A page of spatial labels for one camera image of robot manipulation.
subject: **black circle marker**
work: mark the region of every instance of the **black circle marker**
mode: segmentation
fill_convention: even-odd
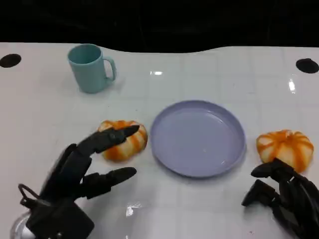
[[[305,73],[313,74],[319,71],[319,66],[310,58],[300,59],[296,62],[296,66],[299,70]]]
[[[21,56],[18,54],[9,54],[0,59],[0,66],[9,68],[16,66],[21,61]]]

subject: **plate rim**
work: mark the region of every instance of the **plate rim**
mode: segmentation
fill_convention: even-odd
[[[153,132],[154,132],[154,128],[155,128],[155,123],[157,121],[157,119],[163,115],[166,111],[168,111],[169,109],[175,107],[176,105],[180,105],[180,104],[187,104],[187,103],[200,103],[200,104],[209,104],[209,105],[214,105],[215,107],[218,107],[218,108],[222,108],[223,110],[227,111],[228,114],[230,114],[238,123],[239,125],[239,128],[240,130],[242,131],[242,136],[243,136],[243,143],[244,143],[244,146],[243,148],[241,149],[240,153],[238,154],[238,157],[234,160],[233,163],[231,163],[230,165],[228,165],[226,168],[224,169],[221,169],[221,170],[218,170],[214,173],[210,173],[210,174],[207,174],[207,175],[201,175],[201,176],[198,176],[198,175],[190,175],[190,174],[187,174],[187,173],[183,173],[183,172],[179,172],[178,170],[176,169],[173,169],[173,168],[170,168],[168,167],[162,160],[160,160],[154,150],[154,140],[153,140]],[[240,123],[240,121],[238,120],[238,118],[231,112],[229,111],[228,109],[226,109],[225,107],[219,105],[219,104],[216,104],[216,103],[212,103],[212,102],[209,102],[209,101],[204,101],[204,100],[186,100],[186,101],[180,101],[180,102],[176,102],[174,104],[171,104],[167,107],[165,107],[163,110],[161,110],[155,117],[155,119],[153,120],[153,123],[152,123],[152,126],[151,126],[151,130],[150,130],[150,142],[151,142],[151,150],[152,150],[152,155],[153,157],[159,161],[163,166],[165,166],[167,169],[169,169],[170,171],[174,172],[174,173],[177,173],[179,175],[182,175],[182,176],[186,176],[186,177],[191,177],[191,178],[208,178],[208,177],[214,177],[214,176],[217,176],[217,175],[220,175],[220,174],[224,174],[226,172],[228,172],[229,170],[231,170],[232,168],[236,167],[237,164],[241,163],[244,158],[245,158],[245,153],[247,151],[247,141],[246,141],[246,134],[245,134],[245,130],[242,126],[242,124]]]

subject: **mug handle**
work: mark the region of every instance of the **mug handle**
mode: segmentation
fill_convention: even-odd
[[[108,61],[111,64],[111,68],[112,68],[112,74],[113,76],[110,78],[112,81],[115,80],[116,78],[116,67],[115,67],[115,62],[111,57],[108,56],[104,56],[103,60]]]

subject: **cable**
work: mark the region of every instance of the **cable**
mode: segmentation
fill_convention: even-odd
[[[28,186],[25,186],[24,184],[19,184],[18,189],[21,192],[23,199],[28,200],[29,198],[25,194],[24,190],[26,190],[29,194],[31,194],[35,199],[40,199],[39,195],[37,195],[32,189],[30,189]]]

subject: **teal mug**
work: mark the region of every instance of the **teal mug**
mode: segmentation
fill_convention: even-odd
[[[72,48],[68,53],[68,60],[76,82],[86,93],[97,93],[116,78],[114,60],[103,56],[101,49],[96,45],[82,44]],[[104,60],[111,64],[113,75],[110,78],[106,76]]]

